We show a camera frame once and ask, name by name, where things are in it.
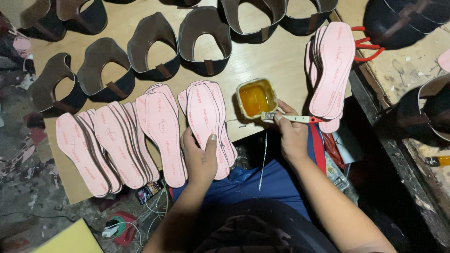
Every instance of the person's right hand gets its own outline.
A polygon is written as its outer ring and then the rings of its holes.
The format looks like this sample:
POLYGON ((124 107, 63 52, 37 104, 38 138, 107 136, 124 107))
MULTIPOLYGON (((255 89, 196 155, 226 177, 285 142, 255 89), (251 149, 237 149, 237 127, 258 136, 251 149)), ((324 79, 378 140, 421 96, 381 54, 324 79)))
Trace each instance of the person's right hand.
POLYGON ((284 158, 294 163, 308 157, 308 127, 305 124, 291 122, 282 115, 298 115, 287 103, 278 99, 278 106, 285 114, 277 111, 274 121, 281 132, 281 148, 284 158))

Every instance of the person's left hand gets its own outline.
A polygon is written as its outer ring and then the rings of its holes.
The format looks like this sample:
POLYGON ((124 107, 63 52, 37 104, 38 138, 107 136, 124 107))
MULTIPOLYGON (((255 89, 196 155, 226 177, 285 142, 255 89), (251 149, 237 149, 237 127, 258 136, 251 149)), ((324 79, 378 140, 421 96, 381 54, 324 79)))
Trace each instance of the person's left hand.
POLYGON ((189 175, 188 185, 209 188, 217 173, 217 135, 212 134, 206 142, 205 150, 195 144, 190 127, 186 128, 180 139, 184 161, 189 175))

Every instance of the yellow adhesive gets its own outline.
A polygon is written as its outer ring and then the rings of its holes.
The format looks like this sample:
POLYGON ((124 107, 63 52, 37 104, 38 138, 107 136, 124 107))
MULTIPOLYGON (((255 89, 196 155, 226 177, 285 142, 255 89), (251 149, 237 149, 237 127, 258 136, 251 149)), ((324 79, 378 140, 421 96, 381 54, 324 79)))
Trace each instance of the yellow adhesive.
POLYGON ((244 86, 239 89, 239 96, 245 112, 250 117, 261 114, 261 112, 270 111, 266 92, 261 85, 257 84, 257 82, 255 82, 254 85, 244 86))

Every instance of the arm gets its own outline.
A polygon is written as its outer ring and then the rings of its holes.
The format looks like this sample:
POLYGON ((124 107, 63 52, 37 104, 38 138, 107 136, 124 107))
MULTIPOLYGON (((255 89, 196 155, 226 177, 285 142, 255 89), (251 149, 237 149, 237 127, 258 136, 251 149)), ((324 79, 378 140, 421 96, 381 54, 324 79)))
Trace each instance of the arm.
MULTIPOLYGON (((287 115, 298 115, 283 101, 287 115)), ((283 156, 291 165, 320 222, 341 252, 396 252, 377 226, 351 202, 308 157, 308 127, 277 112, 283 156)))
POLYGON ((142 253, 183 252, 206 191, 217 173, 216 135, 211 135, 206 150, 199 149, 190 127, 183 133, 180 145, 189 174, 189 183, 172 209, 153 233, 142 253))

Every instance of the red scissors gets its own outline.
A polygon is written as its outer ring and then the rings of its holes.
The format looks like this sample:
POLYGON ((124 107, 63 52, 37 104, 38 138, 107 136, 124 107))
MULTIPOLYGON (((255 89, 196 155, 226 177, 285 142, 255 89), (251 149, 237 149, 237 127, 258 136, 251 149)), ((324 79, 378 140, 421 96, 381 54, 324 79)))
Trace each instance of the red scissors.
MULTIPOLYGON (((365 27, 352 27, 351 30, 352 31, 364 32, 365 31, 365 27)), ((370 37, 365 37, 364 39, 355 40, 356 48, 372 49, 372 50, 378 50, 378 51, 375 54, 373 54, 372 56, 367 57, 367 58, 359 58, 359 57, 355 56, 355 61, 368 62, 370 60, 373 60, 375 57, 379 56, 381 54, 381 52, 383 52, 386 49, 384 47, 380 47, 379 45, 364 45, 364 44, 361 44, 361 43, 364 43, 364 42, 368 42, 369 40, 370 40, 370 37)))

